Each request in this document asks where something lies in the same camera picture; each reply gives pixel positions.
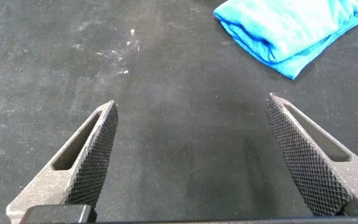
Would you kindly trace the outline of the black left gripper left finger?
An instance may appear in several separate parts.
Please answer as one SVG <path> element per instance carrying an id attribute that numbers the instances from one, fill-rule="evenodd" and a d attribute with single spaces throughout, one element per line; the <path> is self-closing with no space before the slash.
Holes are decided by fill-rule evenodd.
<path id="1" fill-rule="evenodd" d="M 11 223 L 20 223 L 27 209 L 36 205 L 95 207 L 108 171 L 117 124 L 115 101 L 96 108 L 6 207 Z"/>

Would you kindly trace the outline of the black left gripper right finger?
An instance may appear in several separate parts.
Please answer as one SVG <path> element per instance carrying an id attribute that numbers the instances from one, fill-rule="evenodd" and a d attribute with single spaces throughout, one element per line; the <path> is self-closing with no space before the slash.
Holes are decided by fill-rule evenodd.
<path id="1" fill-rule="evenodd" d="M 358 215 L 358 156 L 281 97 L 269 94 L 265 115 L 311 212 Z"/>

